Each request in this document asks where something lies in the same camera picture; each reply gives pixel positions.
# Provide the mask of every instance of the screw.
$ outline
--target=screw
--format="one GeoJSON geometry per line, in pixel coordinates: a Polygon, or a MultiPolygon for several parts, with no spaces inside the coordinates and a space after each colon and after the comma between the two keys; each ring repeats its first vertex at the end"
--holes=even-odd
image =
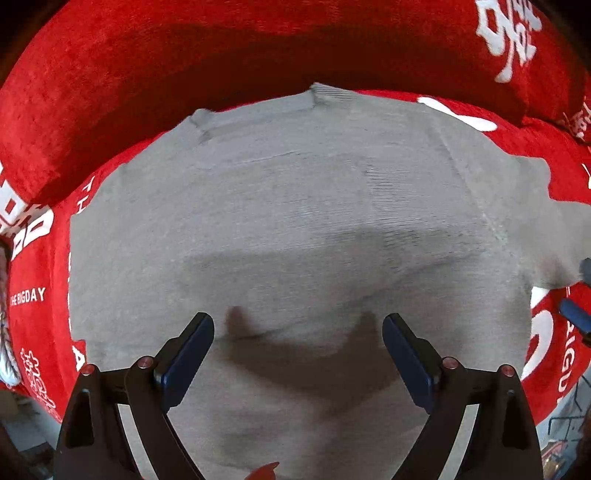
{"type": "Polygon", "coordinates": [[[515,368],[513,368],[510,365],[501,365],[501,372],[506,377],[512,377],[513,375],[515,375],[515,368]]]}
{"type": "Polygon", "coordinates": [[[80,368],[80,373],[82,375],[84,375],[85,377],[88,377],[88,375],[92,375],[95,372],[95,370],[96,370],[96,365],[86,364],[85,366],[80,368]]]}
{"type": "Polygon", "coordinates": [[[460,362],[458,362],[452,356],[447,356],[443,359],[442,364],[448,370],[455,370],[457,367],[460,366],[460,362]]]}
{"type": "Polygon", "coordinates": [[[143,356],[138,360],[138,367],[150,368],[154,364],[154,358],[151,356],[143,356]]]}

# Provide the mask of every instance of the gray sweater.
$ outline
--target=gray sweater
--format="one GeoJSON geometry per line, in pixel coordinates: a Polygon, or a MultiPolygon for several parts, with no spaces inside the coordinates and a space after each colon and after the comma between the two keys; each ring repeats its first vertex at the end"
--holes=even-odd
{"type": "Polygon", "coordinates": [[[591,255],[589,207],[550,200],[549,178],[417,103],[314,85],[199,110],[73,217],[73,337],[122,368],[208,312],[216,340],[170,412],[208,479],[272,461],[280,479],[389,479],[426,415],[381,321],[400,313],[469,367],[522,368],[531,287],[575,283],[591,255]]]}

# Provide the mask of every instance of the red blanket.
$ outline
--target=red blanket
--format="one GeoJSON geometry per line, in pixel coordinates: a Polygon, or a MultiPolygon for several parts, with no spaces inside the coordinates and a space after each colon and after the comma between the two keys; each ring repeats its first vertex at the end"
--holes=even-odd
{"type": "MultiPolygon", "coordinates": [[[[408,101],[417,95],[392,92],[438,96],[457,115],[496,123],[487,135],[508,153],[545,159],[552,198],[591,203],[587,73],[527,1],[70,0],[0,90],[0,232],[14,244],[9,322],[24,387],[56,418],[85,361],[68,327],[69,216],[147,138],[196,108],[313,81],[408,101]]],[[[589,364],[557,314],[566,294],[552,292],[534,310],[549,312],[535,317],[524,380],[536,421],[589,364]]],[[[591,311],[584,287],[570,295],[591,311]]]]}

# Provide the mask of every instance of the red fleece fabric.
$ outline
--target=red fleece fabric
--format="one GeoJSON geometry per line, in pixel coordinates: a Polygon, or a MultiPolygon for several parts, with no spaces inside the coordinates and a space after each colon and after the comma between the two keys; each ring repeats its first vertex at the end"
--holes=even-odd
{"type": "MultiPolygon", "coordinates": [[[[487,135],[508,153],[545,159],[553,199],[591,204],[591,155],[567,133],[578,133],[587,73],[527,1],[70,0],[0,89],[0,233],[15,252],[8,317],[24,385],[55,418],[85,361],[68,328],[70,215],[195,109],[314,81],[413,102],[392,91],[438,96],[456,114],[494,121],[487,135]],[[563,131],[550,125],[560,122],[563,131]]],[[[524,381],[536,422],[589,365],[591,350],[557,313],[566,294],[538,305],[552,341],[524,381]]],[[[585,288],[570,294],[591,311],[585,288]]]]}
{"type": "MultiPolygon", "coordinates": [[[[409,102],[416,102],[419,98],[414,93],[363,93],[409,102]]],[[[587,147],[575,142],[568,133],[533,119],[524,119],[527,126],[519,128],[482,108],[453,100],[438,100],[457,115],[475,116],[494,122],[497,129],[486,135],[506,152],[543,157],[551,170],[549,191],[552,198],[591,203],[587,174],[580,163],[581,159],[586,158],[591,164],[591,154],[587,147]]],[[[44,234],[35,236],[17,251],[12,260],[8,293],[14,351],[20,361],[21,371],[30,369],[27,362],[37,361],[38,376],[31,379],[31,375],[27,375],[27,388],[57,419],[64,414],[77,369],[84,361],[83,357],[82,361],[80,358],[77,361],[73,346],[79,356],[85,353],[83,342],[73,341],[68,329],[70,217],[86,208],[111,172],[130,161],[157,138],[141,142],[111,159],[66,200],[53,207],[50,210],[52,215],[45,217],[46,213],[40,217],[45,218],[48,224],[37,227],[32,235],[40,229],[44,230],[44,234]],[[27,299],[27,291],[44,286],[47,286],[47,291],[43,301],[39,295],[35,301],[27,299]],[[31,321],[40,318],[44,321],[31,321]]],[[[591,361],[591,349],[582,344],[578,331],[558,313],[560,299],[567,295],[591,312],[591,289],[582,284],[552,291],[533,311],[536,317],[532,341],[524,361],[534,357],[532,361],[535,362],[535,368],[523,385],[536,423],[552,412],[557,401],[576,384],[591,361]]]]}
{"type": "Polygon", "coordinates": [[[70,0],[0,90],[0,161],[24,200],[55,205],[200,107],[323,82],[457,99],[521,125],[571,118],[585,80],[528,1],[70,0]]]}

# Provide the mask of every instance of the blue gripper pad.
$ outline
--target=blue gripper pad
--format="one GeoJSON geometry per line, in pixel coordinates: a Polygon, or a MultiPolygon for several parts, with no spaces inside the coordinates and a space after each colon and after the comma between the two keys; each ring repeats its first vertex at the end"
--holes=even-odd
{"type": "Polygon", "coordinates": [[[195,315],[183,333],[168,340],[156,355],[154,379],[162,393],[162,410],[179,405],[213,343],[213,320],[207,313],[195,315]]]}
{"type": "Polygon", "coordinates": [[[558,307],[560,314],[577,327],[583,335],[591,332],[591,315],[571,299],[562,299],[558,307]]]}
{"type": "Polygon", "coordinates": [[[382,337],[414,404],[431,414],[441,377],[441,356],[427,340],[417,338],[397,313],[385,318],[382,337]]]}

